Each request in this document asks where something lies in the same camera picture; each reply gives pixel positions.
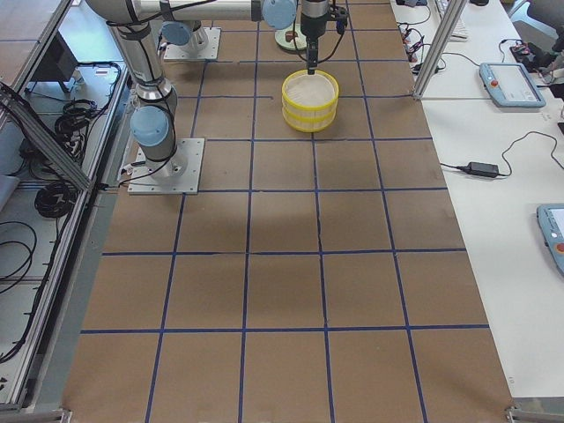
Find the blue round cap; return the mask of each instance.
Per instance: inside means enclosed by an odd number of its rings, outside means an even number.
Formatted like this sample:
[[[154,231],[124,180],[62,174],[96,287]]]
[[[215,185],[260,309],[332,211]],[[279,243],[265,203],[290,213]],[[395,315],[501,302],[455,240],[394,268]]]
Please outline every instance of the blue round cap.
[[[168,134],[167,114],[155,106],[139,108],[131,117],[131,132],[144,147],[159,145]]]
[[[168,42],[175,46],[183,46],[190,41],[192,30],[188,25],[182,22],[167,21],[162,24],[162,34]]]
[[[288,28],[296,18],[295,0],[264,0],[263,18],[275,29]]]

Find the mounting plate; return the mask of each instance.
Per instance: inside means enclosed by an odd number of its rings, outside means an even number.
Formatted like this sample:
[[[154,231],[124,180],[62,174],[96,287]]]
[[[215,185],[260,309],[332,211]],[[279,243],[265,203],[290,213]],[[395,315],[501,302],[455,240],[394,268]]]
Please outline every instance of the mounting plate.
[[[154,178],[153,175],[130,182],[128,192],[131,195],[163,195],[163,194],[197,194],[204,156],[203,138],[182,138],[178,140],[176,154],[181,154],[188,160],[184,172],[178,176],[168,178]],[[139,149],[136,161],[145,160],[145,155]],[[135,167],[131,178],[137,178],[149,173],[147,167]]]
[[[182,50],[174,44],[169,44],[165,52],[165,62],[196,62],[201,60],[218,60],[219,37],[221,28],[204,28],[208,36],[208,45],[197,52],[197,55],[191,55],[187,51]]]

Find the yellow basket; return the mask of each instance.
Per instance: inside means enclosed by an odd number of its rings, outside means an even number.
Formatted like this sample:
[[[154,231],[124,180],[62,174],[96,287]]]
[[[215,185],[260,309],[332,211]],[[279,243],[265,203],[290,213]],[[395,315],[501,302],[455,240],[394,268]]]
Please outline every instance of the yellow basket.
[[[315,83],[315,95],[299,98],[300,84],[310,83]],[[313,76],[309,76],[307,70],[299,70],[286,78],[282,85],[282,116],[295,130],[318,132],[335,119],[337,100],[338,83],[334,77],[321,70]]]

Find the white table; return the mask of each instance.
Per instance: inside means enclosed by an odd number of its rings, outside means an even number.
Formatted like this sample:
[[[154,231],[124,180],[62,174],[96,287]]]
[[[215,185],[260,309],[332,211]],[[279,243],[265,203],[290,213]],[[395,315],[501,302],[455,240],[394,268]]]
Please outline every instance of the white table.
[[[427,15],[424,7],[391,2],[398,21],[416,22]],[[429,6],[429,21],[415,26],[426,42],[439,23],[433,0]],[[462,19],[470,39],[450,42],[446,51],[477,63],[500,62],[500,40],[518,38],[499,0],[484,7],[469,4]],[[506,52],[509,45],[504,45]],[[530,130],[557,137],[556,157],[564,162],[564,136],[556,125],[561,100],[543,89],[545,108],[503,112],[488,99],[476,66],[462,57],[444,58],[447,69],[433,77],[423,100],[441,162],[495,163],[505,173],[501,153]],[[536,135],[515,145],[507,155],[514,173],[505,180],[444,171],[513,397],[564,397],[564,277],[544,245],[535,215],[540,204],[564,203],[564,171],[552,161],[552,148],[551,139]]]

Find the keyboard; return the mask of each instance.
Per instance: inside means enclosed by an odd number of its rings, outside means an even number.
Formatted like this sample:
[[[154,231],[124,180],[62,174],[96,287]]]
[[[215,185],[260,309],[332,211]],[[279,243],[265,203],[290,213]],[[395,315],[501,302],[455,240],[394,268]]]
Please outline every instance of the keyboard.
[[[436,4],[439,16],[441,16],[442,19],[447,7],[449,6],[449,0],[434,0],[434,3]],[[468,41],[468,30],[461,19],[456,22],[455,29],[452,32],[452,35],[450,35],[449,41]]]

